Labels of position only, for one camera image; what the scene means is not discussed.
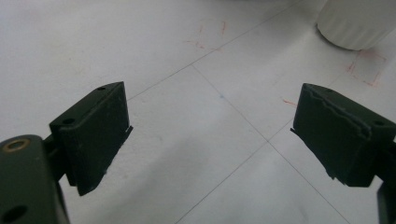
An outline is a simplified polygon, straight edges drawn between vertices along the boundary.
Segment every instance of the white tiled floor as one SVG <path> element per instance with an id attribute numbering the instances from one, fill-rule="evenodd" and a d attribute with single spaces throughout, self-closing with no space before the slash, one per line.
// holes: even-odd
<path id="1" fill-rule="evenodd" d="M 134 130 L 72 223 L 377 223 L 368 189 L 331 180 L 289 131 L 304 82 L 396 121 L 396 32 L 324 40 L 324 0 L 4 1 L 0 141 L 124 81 Z"/>

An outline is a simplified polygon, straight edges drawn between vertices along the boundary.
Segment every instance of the white cylindrical object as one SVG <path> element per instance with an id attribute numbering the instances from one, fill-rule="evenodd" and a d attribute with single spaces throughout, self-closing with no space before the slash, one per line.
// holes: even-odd
<path id="1" fill-rule="evenodd" d="M 396 27 L 396 0 L 328 0 L 318 16 L 326 39 L 345 49 L 368 49 Z"/>

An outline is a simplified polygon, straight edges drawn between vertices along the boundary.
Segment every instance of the white container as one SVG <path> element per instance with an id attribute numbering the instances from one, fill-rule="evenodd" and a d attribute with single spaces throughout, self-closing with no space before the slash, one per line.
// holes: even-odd
<path id="1" fill-rule="evenodd" d="M 368 49 L 396 27 L 396 0 L 328 0 L 318 29 L 345 49 Z"/>

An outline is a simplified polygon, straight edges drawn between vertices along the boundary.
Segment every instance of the tile grout line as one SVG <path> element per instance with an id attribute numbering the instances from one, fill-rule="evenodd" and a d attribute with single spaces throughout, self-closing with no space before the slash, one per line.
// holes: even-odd
<path id="1" fill-rule="evenodd" d="M 272 143 L 270 141 L 268 141 L 268 144 L 270 144 L 271 147 L 274 148 L 274 150 L 306 181 L 306 183 L 308 183 L 319 195 L 320 197 L 322 197 L 322 199 L 324 199 L 324 201 L 326 201 L 326 203 L 329 204 L 329 206 L 332 207 L 332 209 L 334 209 L 335 212 L 338 213 L 338 215 L 340 215 L 347 223 L 350 224 L 350 222 L 323 196 L 323 194 L 321 194 L 312 184 L 311 182 L 309 182 L 305 176 L 303 176 L 303 174 L 301 174 L 292 164 L 289 160 L 287 160 L 277 149 L 276 147 L 274 147 L 272 145 Z"/>
<path id="2" fill-rule="evenodd" d="M 203 202 L 213 191 L 215 191 L 220 185 L 222 185 L 222 183 L 224 183 L 231 175 L 233 175 L 233 173 L 235 173 L 237 170 L 239 170 L 239 168 L 241 166 L 243 166 L 247 161 L 249 161 L 260 149 L 262 149 L 263 146 L 265 146 L 266 144 L 269 144 L 268 142 L 263 143 L 259 148 L 257 148 L 249 157 L 247 157 L 247 159 L 245 159 L 244 161 L 242 161 L 241 164 L 239 164 L 235 169 L 233 169 L 233 171 L 227 175 L 223 180 L 221 180 L 220 183 L 218 183 L 212 190 L 210 190 L 204 198 L 202 198 L 195 206 L 193 206 L 186 214 L 184 214 L 177 222 L 175 222 L 175 224 L 179 223 L 184 217 L 186 217 L 196 206 L 198 206 L 198 204 L 200 204 L 201 202 Z"/>
<path id="3" fill-rule="evenodd" d="M 206 80 L 206 82 L 220 95 L 223 95 L 194 65 L 192 65 L 192 67 L 195 69 L 195 71 L 197 71 L 197 73 L 199 75 L 201 75 L 201 77 L 204 78 L 204 80 Z M 231 101 L 229 101 L 227 99 L 227 97 L 224 96 L 223 98 L 261 137 L 262 139 L 264 139 L 264 141 L 269 142 L 269 139 L 266 139 L 264 137 L 264 135 L 262 135 L 262 133 L 245 117 L 245 115 L 239 111 L 238 108 L 236 108 L 236 106 L 234 106 Z"/>
<path id="4" fill-rule="evenodd" d="M 243 35 L 246 35 L 247 33 L 251 32 L 252 30 L 256 29 L 257 27 L 259 27 L 259 26 L 263 25 L 264 23 L 266 23 L 266 22 L 272 20 L 273 18 L 275 18 L 275 17 L 277 17 L 278 15 L 282 14 L 282 13 L 285 12 L 286 10 L 288 10 L 288 9 L 290 9 L 290 8 L 292 8 L 292 7 L 294 7 L 294 6 L 298 5 L 298 4 L 300 4 L 300 3 L 302 3 L 303 1 L 305 1 L 305 0 L 297 1 L 297 2 L 295 2 L 295 3 L 293 3 L 293 4 L 291 4 L 290 6 L 288 6 L 288 7 L 284 8 L 284 9 L 280 10 L 280 11 L 277 12 L 275 15 L 269 17 L 268 19 L 266 19 L 266 20 L 264 20 L 264 21 L 262 21 L 262 22 L 259 22 L 257 25 L 253 26 L 252 28 L 250 28 L 249 30 L 245 31 L 245 32 L 242 33 L 241 35 L 239 35 L 239 36 L 237 36 L 237 37 L 231 39 L 230 41 L 226 42 L 225 44 L 219 46 L 217 49 L 221 49 L 221 48 L 223 48 L 224 46 L 226 46 L 226 45 L 228 45 L 228 44 L 234 42 L 235 39 L 237 39 L 237 38 L 239 38 L 239 37 L 241 37 L 241 36 L 243 36 Z M 206 56 L 212 54 L 212 53 L 215 52 L 215 51 L 216 51 L 215 49 L 209 51 L 207 54 L 203 55 L 202 57 L 198 58 L 197 60 L 193 61 L 192 63 L 189 63 L 189 64 L 187 64 L 186 66 L 184 66 L 184 67 L 182 67 L 182 68 L 176 70 L 176 72 L 173 73 L 172 75 L 170 75 L 169 77 L 174 76 L 175 74 L 179 73 L 181 70 L 183 70 L 183 69 L 185 69 L 185 68 L 187 68 L 187 67 L 189 67 L 189 66 L 195 64 L 196 62 L 200 61 L 201 59 L 203 59 L 204 57 L 206 57 Z M 128 98 L 127 101 L 130 101 L 130 100 L 134 99 L 136 96 L 141 95 L 143 92 L 148 91 L 148 90 L 150 90 L 151 88 L 153 88 L 153 87 L 155 87 L 155 86 L 157 86 L 157 85 L 163 83 L 163 82 L 164 82 L 166 79 L 168 79 L 169 77 L 165 77 L 164 79 L 158 81 L 157 83 L 153 84 L 152 86 L 147 87 L 145 90 L 139 92 L 139 93 L 136 94 L 135 96 L 132 96 L 132 97 Z"/>

